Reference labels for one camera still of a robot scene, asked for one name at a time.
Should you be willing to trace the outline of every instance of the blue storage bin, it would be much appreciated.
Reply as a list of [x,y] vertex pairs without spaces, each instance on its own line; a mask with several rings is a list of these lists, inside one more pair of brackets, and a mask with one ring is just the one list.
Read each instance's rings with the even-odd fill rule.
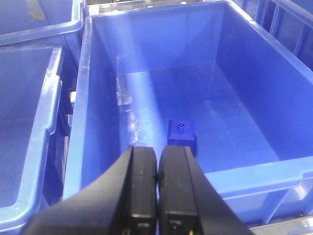
[[130,145],[159,158],[191,120],[195,157],[245,223],[313,211],[313,72],[227,0],[86,18],[64,198]]
[[0,46],[62,46],[63,86],[75,90],[86,0],[2,0],[0,9]]
[[311,0],[234,0],[234,2],[313,70]]
[[61,155],[49,146],[53,133],[54,148],[64,146],[57,128],[62,63],[61,47],[0,48],[0,233],[16,234],[62,194]]

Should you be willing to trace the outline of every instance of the bin floor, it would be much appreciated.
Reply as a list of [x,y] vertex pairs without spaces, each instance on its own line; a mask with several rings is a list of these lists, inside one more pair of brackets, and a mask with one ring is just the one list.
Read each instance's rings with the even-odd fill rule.
[[17,199],[34,117],[0,120],[0,208]]
[[159,158],[170,119],[195,123],[204,172],[279,161],[216,63],[109,78],[110,133],[119,153],[151,146]]

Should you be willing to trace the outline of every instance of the adjacent bin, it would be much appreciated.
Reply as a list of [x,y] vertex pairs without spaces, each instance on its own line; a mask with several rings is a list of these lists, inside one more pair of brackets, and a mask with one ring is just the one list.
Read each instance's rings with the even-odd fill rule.
[[63,86],[76,88],[85,0],[1,0],[0,46],[62,46]]
[[234,0],[234,2],[313,70],[311,0]]
[[32,213],[62,196],[64,153],[53,152],[64,149],[57,124],[62,65],[61,47],[0,48],[1,234],[17,234]]

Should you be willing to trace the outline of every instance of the small blue block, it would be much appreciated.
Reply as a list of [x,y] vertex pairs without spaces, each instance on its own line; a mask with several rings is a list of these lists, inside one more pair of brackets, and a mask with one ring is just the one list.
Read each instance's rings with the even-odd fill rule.
[[194,152],[196,136],[191,120],[169,120],[167,145],[190,146]]

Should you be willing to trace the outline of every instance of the blue plastic bin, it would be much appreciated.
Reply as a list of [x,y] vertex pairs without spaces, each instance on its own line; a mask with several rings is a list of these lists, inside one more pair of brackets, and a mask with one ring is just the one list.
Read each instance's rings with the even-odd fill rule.
[[58,155],[48,153],[50,135],[57,129],[59,141],[62,130],[62,62],[61,47],[0,48],[0,233],[16,234],[33,212],[48,206],[45,197],[52,200],[60,188],[62,194]]
[[76,88],[86,0],[1,0],[0,46],[62,46],[63,86]]
[[313,70],[313,1],[234,0]]
[[198,163],[246,223],[313,211],[313,72],[236,4],[86,18],[64,198],[130,145],[194,122]]

